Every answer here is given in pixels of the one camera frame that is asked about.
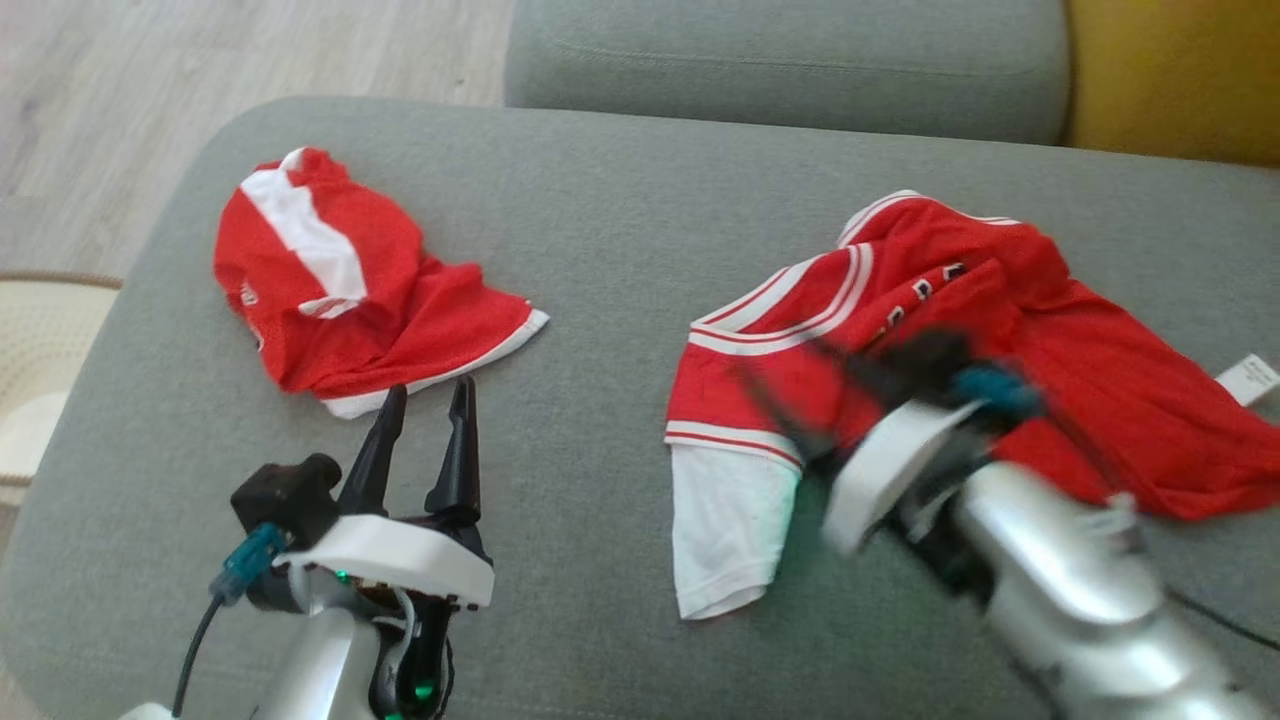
blue cable connector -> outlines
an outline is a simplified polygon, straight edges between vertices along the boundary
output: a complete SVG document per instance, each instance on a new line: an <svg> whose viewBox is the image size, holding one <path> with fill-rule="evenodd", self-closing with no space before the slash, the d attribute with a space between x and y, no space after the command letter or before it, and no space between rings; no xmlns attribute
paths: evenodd
<svg viewBox="0 0 1280 720"><path fill-rule="evenodd" d="M951 387L968 400L982 400L1018 421L1044 414L1044 397L1016 373L992 365L961 370Z"/></svg>
<svg viewBox="0 0 1280 720"><path fill-rule="evenodd" d="M244 542L223 561L223 571L209 583L209 593L221 597L223 605L236 605L285 547L288 542L284 533L271 523L253 528Z"/></svg>

woven basket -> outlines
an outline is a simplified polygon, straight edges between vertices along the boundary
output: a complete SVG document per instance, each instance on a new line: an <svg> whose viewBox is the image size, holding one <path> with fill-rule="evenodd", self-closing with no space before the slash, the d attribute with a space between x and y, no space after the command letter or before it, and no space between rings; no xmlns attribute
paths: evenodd
<svg viewBox="0 0 1280 720"><path fill-rule="evenodd" d="M27 486L120 281L0 274L0 484Z"/></svg>

red jersey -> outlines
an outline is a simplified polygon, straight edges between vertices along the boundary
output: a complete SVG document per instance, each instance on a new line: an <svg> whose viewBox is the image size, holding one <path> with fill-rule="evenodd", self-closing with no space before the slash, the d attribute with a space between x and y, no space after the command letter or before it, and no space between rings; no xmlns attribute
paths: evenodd
<svg viewBox="0 0 1280 720"><path fill-rule="evenodd" d="M1143 510L1198 519L1280 500L1280 429L1073 279L1048 237L902 191L854 215L837 250L692 323L666 433L682 616L763 594L800 475L795 448L755 406L737 365L750 364L810 427L850 443L882 413L805 340L856 351L887 332L940 325L965 332L980 357L1016 363ZM1001 438L995 455L1087 502L1114 492L1087 451L1044 420Z"/></svg>
<svg viewBox="0 0 1280 720"><path fill-rule="evenodd" d="M301 147L257 168L223 210L214 277L284 392L340 418L513 352L547 323L524 297L445 265L392 199L328 152Z"/></svg>

sofa cushion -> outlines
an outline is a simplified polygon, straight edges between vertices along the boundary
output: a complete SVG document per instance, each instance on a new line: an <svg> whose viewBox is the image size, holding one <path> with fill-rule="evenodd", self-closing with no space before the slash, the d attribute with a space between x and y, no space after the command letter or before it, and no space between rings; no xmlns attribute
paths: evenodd
<svg viewBox="0 0 1280 720"><path fill-rule="evenodd" d="M1057 142L1060 0L524 0L507 104Z"/></svg>
<svg viewBox="0 0 1280 720"><path fill-rule="evenodd" d="M0 652L58 717L172 697L206 587L243 537L230 492L315 451L349 466L369 419L282 396L210 274L246 173L329 149L445 261L479 261L552 320L476 373L494 603L451 628L449 717L1010 717L1037 700L888 539L855 561L800 493L765 597L677 618L663 418L687 324L832 247L854 210L913 187L1037 223L1084 281L1211 370L1280 357L1280 174L1055 147L590 113L297 99L242 115L195 160L95 345L0 571ZM388 507L421 507L449 387L412 396ZM1158 523L1160 568L1261 629L1280 625L1275 512ZM209 633L184 717L244 717L300 620L247 603ZM1280 700L1275 659L1208 629Z"/></svg>

robotic arm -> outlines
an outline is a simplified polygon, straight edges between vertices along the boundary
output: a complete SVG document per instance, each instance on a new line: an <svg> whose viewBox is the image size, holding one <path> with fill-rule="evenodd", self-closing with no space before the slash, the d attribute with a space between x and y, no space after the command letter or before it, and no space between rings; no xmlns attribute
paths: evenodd
<svg viewBox="0 0 1280 720"><path fill-rule="evenodd" d="M831 483L823 534L837 551L891 532L950 592L977 601L1055 716L1275 717L1170 606L1132 496L1087 507L991 457L993 437L1044 413L1020 378L950 352L943 372L913 392L909 370L812 342L888 411L856 448L803 428L744 378L810 474Z"/></svg>
<svg viewBox="0 0 1280 720"><path fill-rule="evenodd" d="M248 539L210 587L173 711L146 705L122 720L180 717L195 650L219 605L242 594L265 611L302 614L252 720L426 720L443 715L453 685L449 620L486 607L493 560L480 520L475 384L457 382L440 475L426 515L393 520L383 507L407 392L388 393L338 498L338 464L312 455L264 465L232 495Z"/></svg>

